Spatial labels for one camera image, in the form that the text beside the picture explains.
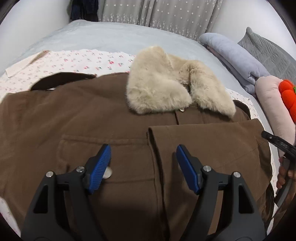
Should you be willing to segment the person's right hand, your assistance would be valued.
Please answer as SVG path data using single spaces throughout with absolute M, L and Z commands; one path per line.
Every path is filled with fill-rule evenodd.
M 284 157 L 279 158 L 280 167 L 279 167 L 279 174 L 277 176 L 277 189 L 281 189 L 283 185 L 286 183 L 285 178 L 288 177 L 295 182 L 295 172 L 293 170 L 288 170 L 283 166 Z

